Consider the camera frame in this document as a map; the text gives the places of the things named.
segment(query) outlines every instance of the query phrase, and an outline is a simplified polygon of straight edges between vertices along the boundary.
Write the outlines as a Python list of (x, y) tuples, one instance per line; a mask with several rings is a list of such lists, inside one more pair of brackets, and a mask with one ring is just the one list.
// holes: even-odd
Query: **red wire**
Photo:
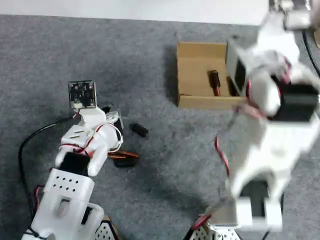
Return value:
[(219, 139), (218, 139), (218, 135), (215, 136), (214, 138), (214, 147), (216, 152), (218, 153), (218, 155), (220, 156), (224, 166), (225, 166), (225, 170), (226, 170), (226, 175), (229, 176), (229, 162), (228, 159), (225, 155), (225, 153), (219, 148)]
[(38, 208), (39, 208), (39, 203), (40, 203), (40, 200), (39, 200), (39, 189), (43, 189), (45, 186), (43, 185), (38, 185), (35, 189), (34, 189), (34, 198), (35, 198), (35, 210), (37, 211)]
[[(96, 129), (95, 129), (95, 132), (97, 133), (105, 124), (101, 124), (100, 126), (98, 126)], [(86, 148), (89, 146), (89, 144), (92, 142), (92, 140), (94, 139), (94, 136), (90, 137), (89, 141), (86, 143), (86, 145), (79, 151), (77, 151), (78, 154), (81, 154), (83, 152), (86, 151)]]
[(81, 146), (78, 146), (78, 145), (76, 145), (76, 144), (71, 144), (71, 143), (64, 143), (64, 144), (61, 144), (60, 145), (60, 147), (61, 146), (68, 146), (68, 147), (73, 147), (73, 148), (78, 148), (78, 149), (80, 149), (80, 151), (78, 150), (78, 151), (75, 151), (76, 153), (85, 153), (87, 156), (89, 156), (89, 154), (88, 154), (88, 152), (85, 150), (85, 148), (83, 148), (83, 147), (81, 147)]

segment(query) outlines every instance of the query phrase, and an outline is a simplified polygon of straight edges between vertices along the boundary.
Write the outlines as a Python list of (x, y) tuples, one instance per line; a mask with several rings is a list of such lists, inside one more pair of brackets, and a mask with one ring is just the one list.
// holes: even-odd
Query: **black object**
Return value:
[(246, 81), (246, 69), (240, 59), (238, 59), (237, 64), (236, 64), (234, 81), (235, 81), (235, 84), (238, 87), (238, 89), (240, 91), (242, 91), (242, 89), (244, 88), (244, 85), (245, 85), (245, 81)]
[(113, 159), (113, 164), (117, 168), (132, 168), (138, 162), (138, 158), (135, 157), (126, 157), (123, 159)]
[[(114, 123), (114, 126), (119, 129), (121, 135), (123, 136), (124, 135), (124, 130), (122, 128), (122, 122), (121, 122), (121, 119), (120, 117), (118, 118), (118, 120)], [(121, 136), (119, 135), (119, 132), (118, 131), (115, 131), (116, 132), (116, 136), (118, 138), (118, 141), (121, 140)]]
[(138, 123), (132, 123), (130, 124), (130, 129), (132, 131), (134, 131), (136, 134), (140, 135), (141, 137), (145, 138), (148, 133), (149, 133), (149, 130), (144, 128), (143, 126), (141, 126), (140, 124)]
[(72, 109), (95, 108), (96, 86), (91, 80), (69, 82), (69, 101)]
[(89, 214), (91, 213), (91, 211), (92, 211), (92, 208), (87, 206), (86, 209), (85, 209), (82, 221), (81, 221), (81, 225), (85, 225), (86, 224), (86, 222), (88, 220), (88, 217), (89, 217)]
[(26, 180), (26, 174), (25, 174), (25, 169), (24, 169), (24, 164), (23, 164), (23, 158), (22, 158), (22, 152), (24, 150), (24, 147), (26, 146), (26, 144), (34, 137), (36, 136), (37, 134), (43, 132), (44, 130), (47, 130), (51, 127), (54, 127), (55, 125), (57, 124), (61, 124), (61, 123), (64, 123), (64, 122), (67, 122), (69, 120), (73, 119), (72, 116), (70, 117), (67, 117), (67, 118), (63, 118), (59, 121), (56, 121), (54, 123), (51, 123), (49, 125), (46, 125), (36, 131), (34, 131), (32, 134), (30, 134), (25, 140), (23, 140), (23, 142), (21, 143), (20, 147), (19, 147), (19, 152), (18, 152), (18, 165), (19, 165), (19, 172), (20, 172), (20, 180), (21, 180), (21, 183), (22, 183), (22, 186), (23, 186), (23, 189), (24, 189), (24, 193), (26, 195), (26, 198), (27, 198), (27, 202), (28, 202), (28, 206), (29, 206), (29, 211), (30, 211), (30, 217), (31, 217), (31, 221), (33, 220), (34, 218), (34, 204), (33, 204), (33, 201), (32, 201), (32, 196), (30, 194), (30, 191), (29, 191), (29, 187), (28, 187), (28, 184), (27, 184), (27, 180)]
[(219, 73), (217, 70), (209, 71), (209, 82), (211, 88), (221, 87)]
[(253, 217), (265, 217), (265, 198), (269, 197), (266, 181), (250, 181), (243, 187), (241, 197), (249, 197)]
[(306, 30), (302, 31), (302, 38), (303, 38), (303, 42), (304, 42), (306, 51), (308, 52), (309, 58), (311, 60), (311, 63), (313, 65), (317, 75), (320, 78), (320, 69), (319, 69), (319, 66), (316, 63), (316, 60), (315, 60), (314, 56), (312, 55), (312, 52), (311, 52), (311, 49), (310, 49), (310, 46), (309, 46), (309, 42), (308, 42), (308, 38), (307, 38), (307, 34), (306, 34)]
[(101, 110), (102, 110), (105, 114), (107, 114), (107, 113), (110, 112), (111, 107), (110, 107), (110, 106), (104, 106), (103, 108), (101, 108)]
[(319, 91), (311, 85), (286, 84), (277, 80), (275, 83), (280, 91), (281, 105), (277, 113), (269, 119), (283, 122), (310, 121), (318, 106)]
[(238, 97), (238, 96), (239, 96), (239, 93), (238, 93), (238, 91), (237, 91), (237, 89), (236, 89), (236, 87), (235, 87), (232, 79), (228, 76), (228, 77), (226, 78), (226, 81), (227, 81), (227, 83), (228, 83), (228, 88), (229, 88), (229, 93), (230, 93), (230, 95), (231, 95), (232, 97)]
[(74, 152), (67, 152), (59, 170), (88, 177), (90, 157)]

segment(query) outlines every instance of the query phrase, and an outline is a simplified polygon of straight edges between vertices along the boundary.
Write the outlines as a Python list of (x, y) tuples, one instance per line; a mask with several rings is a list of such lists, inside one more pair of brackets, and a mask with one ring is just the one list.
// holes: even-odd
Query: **cardboard box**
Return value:
[[(231, 109), (243, 97), (232, 96), (226, 73), (226, 44), (180, 42), (177, 46), (178, 106), (195, 109)], [(209, 71), (217, 70), (221, 96), (215, 96)]]

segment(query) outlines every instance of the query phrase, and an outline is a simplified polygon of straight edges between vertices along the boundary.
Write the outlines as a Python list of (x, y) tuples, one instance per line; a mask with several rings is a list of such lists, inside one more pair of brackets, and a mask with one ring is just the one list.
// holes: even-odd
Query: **white robot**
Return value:
[(23, 240), (117, 240), (104, 210), (90, 197), (96, 176), (108, 153), (123, 143), (118, 112), (107, 114), (96, 106), (95, 83), (69, 84), (71, 108), (81, 116), (61, 139), (55, 166), (43, 189), (44, 195)]
[(319, 23), (320, 1), (306, 1), (304, 9), (290, 0), (275, 2), (256, 42), (227, 43), (226, 71), (247, 97), (236, 109), (244, 113), (245, 133), (230, 161), (215, 138), (227, 170), (227, 197), (209, 206), (184, 239), (240, 240), (239, 228), (280, 231), (283, 191), (319, 135), (320, 79), (299, 62), (293, 30)]
[[(238, 93), (250, 103), (242, 108), (247, 113), (247, 133), (230, 166), (224, 159), (229, 197), (207, 208), (191, 239), (199, 235), (239, 240), (238, 228), (280, 230), (283, 190), (299, 156), (310, 150), (319, 134), (320, 79), (299, 62), (291, 32), (317, 23), (319, 2), (298, 11), (291, 1), (275, 2), (281, 11), (269, 13), (255, 44), (243, 48), (235, 39), (228, 42), (227, 71)], [(116, 152), (123, 142), (121, 117), (96, 106), (91, 81), (71, 83), (69, 93), (81, 121), (61, 139), (57, 168), (50, 172), (22, 240), (117, 240), (110, 222), (103, 221), (103, 209), (89, 200), (94, 187), (90, 177), (99, 173), (108, 153)]]

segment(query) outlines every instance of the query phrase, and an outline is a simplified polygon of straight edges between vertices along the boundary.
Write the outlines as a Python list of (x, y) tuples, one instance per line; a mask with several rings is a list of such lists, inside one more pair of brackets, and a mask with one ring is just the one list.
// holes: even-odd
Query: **wire cable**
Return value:
[(37, 134), (49, 129), (49, 128), (52, 128), (54, 127), (55, 125), (57, 124), (61, 124), (61, 123), (64, 123), (64, 122), (67, 122), (73, 118), (75, 118), (77, 115), (74, 115), (74, 116), (70, 116), (70, 117), (67, 117), (67, 118), (63, 118), (59, 121), (56, 121), (54, 123), (51, 123), (49, 125), (46, 125), (36, 131), (34, 131), (32, 134), (30, 134), (20, 145), (19, 147), (19, 152), (18, 152), (18, 165), (19, 165), (19, 172), (20, 172), (20, 180), (21, 180), (21, 183), (22, 183), (22, 186), (23, 186), (23, 189), (24, 189), (24, 193), (26, 195), (26, 198), (27, 198), (27, 203), (28, 203), (28, 207), (29, 207), (29, 211), (30, 211), (30, 218), (31, 218), (31, 221), (33, 220), (34, 218), (34, 214), (35, 214), (35, 211), (34, 211), (34, 204), (33, 204), (33, 200), (32, 200), (32, 195), (29, 191), (29, 187), (28, 187), (28, 183), (27, 183), (27, 179), (26, 179), (26, 174), (25, 174), (25, 169), (24, 169), (24, 164), (23, 164), (23, 158), (22, 158), (22, 153), (23, 153), (23, 150), (24, 150), (24, 147), (26, 146), (26, 144), (34, 137), (36, 136)]
[(320, 69), (316, 63), (316, 60), (315, 60), (315, 57), (312, 55), (312, 52), (311, 52), (311, 48), (310, 48), (310, 45), (309, 45), (309, 42), (308, 42), (308, 38), (307, 38), (307, 32), (306, 30), (303, 30), (302, 31), (302, 38), (303, 38), (303, 42), (304, 42), (304, 45), (305, 45), (305, 48), (306, 48), (306, 51), (309, 55), (309, 58), (311, 60), (311, 63), (317, 73), (317, 75), (319, 76), (320, 78)]

